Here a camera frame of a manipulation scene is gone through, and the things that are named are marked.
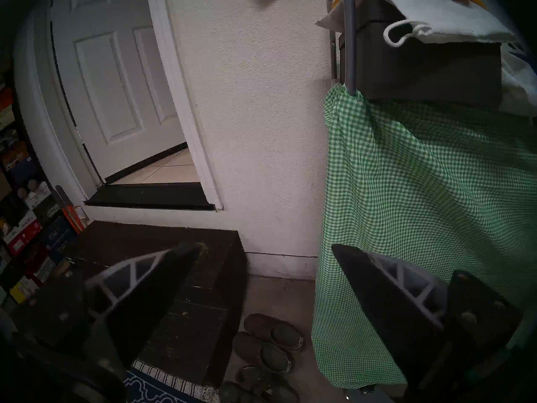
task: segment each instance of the door frame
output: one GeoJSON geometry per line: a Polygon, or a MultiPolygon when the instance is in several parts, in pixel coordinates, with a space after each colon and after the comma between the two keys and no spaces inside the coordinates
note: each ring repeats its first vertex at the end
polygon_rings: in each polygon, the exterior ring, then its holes
{"type": "MultiPolygon", "coordinates": [[[[166,0],[148,0],[157,46],[173,103],[207,201],[223,209],[183,80],[166,0]]],[[[32,146],[52,186],[83,205],[101,185],[63,98],[51,42],[51,3],[26,17],[14,45],[14,80],[32,146]]]]}

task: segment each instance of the white cloth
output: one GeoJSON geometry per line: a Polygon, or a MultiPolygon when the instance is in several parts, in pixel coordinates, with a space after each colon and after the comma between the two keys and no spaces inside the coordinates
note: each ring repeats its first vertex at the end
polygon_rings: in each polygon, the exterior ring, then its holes
{"type": "Polygon", "coordinates": [[[516,115],[537,116],[537,75],[531,66],[502,45],[502,102],[498,109],[516,115]]]}
{"type": "MultiPolygon", "coordinates": [[[[454,41],[517,42],[517,37],[491,13],[468,0],[386,0],[397,7],[413,27],[412,35],[424,43],[454,41]]],[[[362,0],[356,0],[357,7],[362,0]]],[[[316,23],[329,30],[345,28],[343,1],[316,23]]],[[[386,43],[398,47],[387,38],[386,43]]]]}

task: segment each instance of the dark wooden step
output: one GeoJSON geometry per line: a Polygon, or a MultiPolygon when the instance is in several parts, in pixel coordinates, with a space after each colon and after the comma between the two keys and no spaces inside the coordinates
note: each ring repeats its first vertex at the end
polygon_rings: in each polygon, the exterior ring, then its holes
{"type": "Polygon", "coordinates": [[[218,387],[239,329],[246,286],[238,232],[94,221],[64,253],[91,277],[181,241],[199,243],[200,257],[137,358],[189,382],[218,387]]]}

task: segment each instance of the slipper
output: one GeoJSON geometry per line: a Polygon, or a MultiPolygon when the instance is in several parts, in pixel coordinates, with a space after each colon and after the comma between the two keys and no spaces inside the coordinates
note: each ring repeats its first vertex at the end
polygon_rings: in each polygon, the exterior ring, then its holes
{"type": "Polygon", "coordinates": [[[287,351],[246,332],[235,335],[233,351],[250,364],[278,374],[289,373],[294,366],[294,359],[287,351]]]}
{"type": "Polygon", "coordinates": [[[298,403],[298,393],[280,376],[263,372],[259,367],[249,365],[241,368],[235,381],[243,389],[261,396],[270,403],[298,403]]]}
{"type": "Polygon", "coordinates": [[[247,316],[244,330],[287,351],[298,351],[304,346],[304,335],[293,325],[261,313],[247,316]]]}
{"type": "Polygon", "coordinates": [[[269,403],[260,396],[256,396],[232,382],[223,382],[218,390],[220,403],[269,403]]]}

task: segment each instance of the textured white wall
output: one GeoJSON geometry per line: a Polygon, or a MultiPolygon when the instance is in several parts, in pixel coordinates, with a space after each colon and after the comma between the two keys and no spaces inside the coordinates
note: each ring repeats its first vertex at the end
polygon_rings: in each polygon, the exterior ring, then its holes
{"type": "Polygon", "coordinates": [[[325,0],[168,0],[224,211],[91,208],[95,219],[236,229],[252,273],[313,278],[330,88],[325,0]]]}

